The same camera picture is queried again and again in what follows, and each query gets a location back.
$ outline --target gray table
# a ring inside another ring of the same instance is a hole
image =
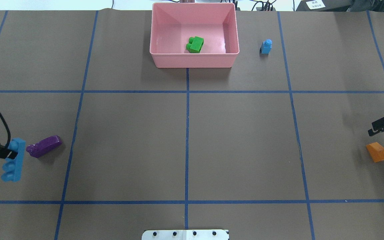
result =
[[[234,66],[188,70],[155,67],[151,12],[0,12],[12,136],[64,141],[0,179],[0,240],[384,239],[384,13],[237,19]]]

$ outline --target blue toy block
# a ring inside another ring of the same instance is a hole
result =
[[[267,39],[262,43],[262,46],[260,47],[260,53],[262,54],[269,54],[269,52],[272,49],[272,40]]]
[[[19,181],[22,174],[23,157],[26,149],[26,141],[20,138],[13,138],[8,149],[17,152],[14,159],[6,158],[3,165],[5,173],[1,176],[3,181]]]

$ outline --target white label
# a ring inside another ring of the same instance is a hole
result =
[[[315,1],[309,1],[306,2],[308,5],[309,9],[321,9],[325,8],[325,5],[323,3],[323,0],[315,0]]]

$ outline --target orange block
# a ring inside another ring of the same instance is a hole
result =
[[[384,160],[384,147],[378,142],[370,143],[366,147],[375,163]]]

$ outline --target white bracket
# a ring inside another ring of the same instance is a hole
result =
[[[142,240],[229,240],[229,230],[148,230]]]

